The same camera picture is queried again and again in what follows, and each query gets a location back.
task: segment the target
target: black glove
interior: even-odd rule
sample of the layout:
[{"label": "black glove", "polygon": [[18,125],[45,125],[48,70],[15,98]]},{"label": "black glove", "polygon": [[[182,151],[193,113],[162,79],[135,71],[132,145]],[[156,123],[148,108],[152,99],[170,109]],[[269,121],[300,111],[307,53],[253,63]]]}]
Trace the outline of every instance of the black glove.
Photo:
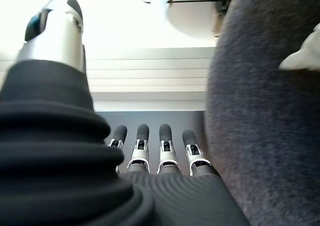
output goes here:
[{"label": "black glove", "polygon": [[[78,4],[66,3],[75,10],[66,9],[75,18],[66,30],[82,33]],[[31,24],[42,25],[33,35],[29,29],[0,93],[0,225],[249,225],[215,173],[119,177],[124,156],[104,144],[110,128],[94,112],[83,46],[61,46],[79,53],[64,59],[66,52],[58,55],[55,47],[65,39],[44,40],[50,35],[44,19],[62,9],[47,7],[45,17]],[[47,51],[45,57],[37,50]]]}]

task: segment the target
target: white wall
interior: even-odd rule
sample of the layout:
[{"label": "white wall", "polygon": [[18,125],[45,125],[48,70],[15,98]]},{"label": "white wall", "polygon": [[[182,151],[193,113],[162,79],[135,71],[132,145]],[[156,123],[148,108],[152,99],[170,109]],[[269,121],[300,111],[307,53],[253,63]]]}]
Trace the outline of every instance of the white wall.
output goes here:
[{"label": "white wall", "polygon": [[[0,0],[0,85],[22,45],[28,21],[47,1]],[[202,12],[204,8],[210,13],[209,4],[173,5],[170,19],[154,24],[152,7],[142,0],[78,1],[96,110],[205,109],[213,35],[208,30],[196,37],[170,21],[181,23],[181,18],[200,15],[210,26]],[[184,30],[197,29],[192,19],[186,25]]]},{"label": "white wall", "polygon": [[[48,0],[0,0],[0,49],[19,48],[30,17]],[[88,53],[108,47],[212,47],[210,35],[191,37],[172,26],[153,24],[150,4],[142,0],[78,0],[84,17],[83,41]],[[191,3],[183,3],[192,11]]]}]

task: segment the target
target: gray fabric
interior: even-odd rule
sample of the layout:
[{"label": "gray fabric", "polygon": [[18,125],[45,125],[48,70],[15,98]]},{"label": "gray fabric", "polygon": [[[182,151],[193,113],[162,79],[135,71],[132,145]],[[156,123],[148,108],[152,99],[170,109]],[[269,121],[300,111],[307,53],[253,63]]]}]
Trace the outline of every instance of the gray fabric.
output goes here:
[{"label": "gray fabric", "polygon": [[320,0],[233,0],[210,69],[212,161],[254,226],[320,225],[320,73],[281,72]]}]

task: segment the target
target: robotic finger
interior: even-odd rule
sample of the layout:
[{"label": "robotic finger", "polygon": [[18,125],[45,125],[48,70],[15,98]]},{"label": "robotic finger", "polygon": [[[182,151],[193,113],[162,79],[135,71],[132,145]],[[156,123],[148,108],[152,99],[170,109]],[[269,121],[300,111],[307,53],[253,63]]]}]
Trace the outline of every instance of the robotic finger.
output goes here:
[{"label": "robotic finger", "polygon": [[[112,136],[110,143],[108,144],[109,147],[116,147],[120,150],[123,149],[124,143],[127,137],[127,128],[124,125],[118,126]],[[117,166],[115,171],[119,173],[119,167]]]},{"label": "robotic finger", "polygon": [[160,163],[157,174],[182,174],[178,164],[176,151],[172,143],[171,127],[168,124],[163,124],[159,129],[160,139]]},{"label": "robotic finger", "polygon": [[182,139],[190,167],[190,176],[219,175],[210,161],[206,159],[205,153],[199,147],[197,137],[192,130],[185,130]]},{"label": "robotic finger", "polygon": [[135,146],[126,172],[140,171],[150,173],[148,140],[149,127],[146,124],[142,124],[138,127]]},{"label": "robotic finger", "polygon": [[50,0],[29,21],[16,62],[46,60],[86,71],[84,24],[77,0]]}]

